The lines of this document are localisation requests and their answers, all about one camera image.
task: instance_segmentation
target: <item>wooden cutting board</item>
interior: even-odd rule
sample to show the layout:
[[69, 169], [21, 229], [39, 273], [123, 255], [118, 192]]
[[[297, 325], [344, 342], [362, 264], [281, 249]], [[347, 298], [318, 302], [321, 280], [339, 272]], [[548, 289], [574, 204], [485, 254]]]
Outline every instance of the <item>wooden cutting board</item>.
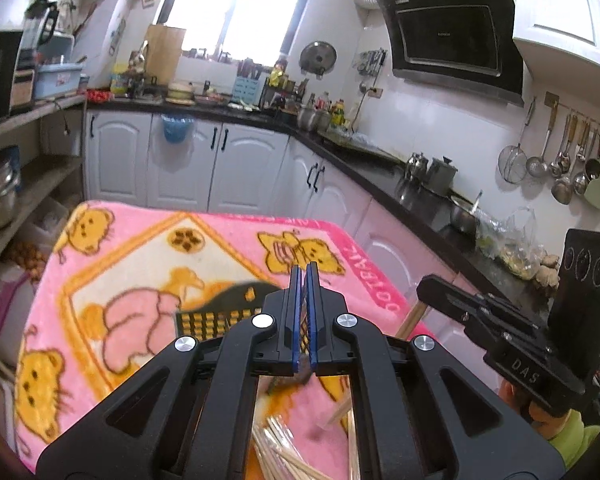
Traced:
[[182, 54], [182, 41], [187, 30], [167, 27], [166, 25], [149, 25], [144, 39], [146, 48], [146, 75], [158, 78], [158, 85], [168, 85], [175, 76], [176, 67]]

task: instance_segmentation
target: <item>pink tablecloth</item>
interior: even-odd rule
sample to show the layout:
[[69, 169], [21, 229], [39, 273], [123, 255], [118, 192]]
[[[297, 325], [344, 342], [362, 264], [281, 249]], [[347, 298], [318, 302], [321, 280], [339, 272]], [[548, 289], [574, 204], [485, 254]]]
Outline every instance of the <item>pink tablecloth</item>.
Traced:
[[[78, 206], [49, 259], [21, 348], [15, 416], [23, 462], [35, 470], [48, 444], [171, 342], [178, 309], [196, 309], [237, 283], [285, 288], [292, 264], [314, 260], [321, 284], [342, 293], [351, 312], [395, 333], [405, 299], [333, 224]], [[264, 412], [282, 413], [304, 458], [344, 480], [346, 434], [339, 426], [317, 438], [313, 431], [333, 409], [327, 389], [313, 377]], [[258, 476], [250, 467], [248, 477]]]

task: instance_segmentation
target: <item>window pane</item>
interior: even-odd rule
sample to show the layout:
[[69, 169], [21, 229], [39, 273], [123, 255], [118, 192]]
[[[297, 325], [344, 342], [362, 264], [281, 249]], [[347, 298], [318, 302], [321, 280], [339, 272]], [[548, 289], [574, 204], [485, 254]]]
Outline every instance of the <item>window pane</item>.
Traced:
[[183, 50], [206, 48], [207, 53], [212, 54], [232, 1], [175, 0], [165, 25], [187, 29]]
[[237, 0], [223, 49], [272, 66], [278, 59], [298, 0]]

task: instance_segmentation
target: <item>blue bucket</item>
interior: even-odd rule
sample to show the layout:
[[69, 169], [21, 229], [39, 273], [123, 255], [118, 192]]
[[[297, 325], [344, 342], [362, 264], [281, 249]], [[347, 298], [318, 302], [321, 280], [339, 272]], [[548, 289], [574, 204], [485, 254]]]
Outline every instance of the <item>blue bucket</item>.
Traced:
[[192, 117], [163, 114], [164, 138], [171, 144], [180, 144], [187, 138], [187, 132], [193, 123], [194, 119]]

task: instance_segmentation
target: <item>black countertop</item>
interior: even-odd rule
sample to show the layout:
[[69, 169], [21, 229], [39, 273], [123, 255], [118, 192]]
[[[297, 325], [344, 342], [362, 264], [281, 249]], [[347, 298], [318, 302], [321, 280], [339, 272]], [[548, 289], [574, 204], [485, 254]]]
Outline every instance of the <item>black countertop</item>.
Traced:
[[116, 100], [89, 104], [93, 110], [192, 115], [201, 120], [238, 123], [273, 130], [295, 137], [317, 155], [325, 158], [376, 202], [410, 229], [453, 271], [461, 273], [483, 294], [505, 298], [524, 312], [548, 315], [547, 299], [530, 282], [513, 276], [503, 265], [485, 257], [468, 237], [449, 223], [451, 202], [422, 187], [398, 189], [402, 170], [368, 155], [341, 148], [317, 134], [310, 134], [280, 123], [266, 115], [224, 107], [182, 107], [171, 104]]

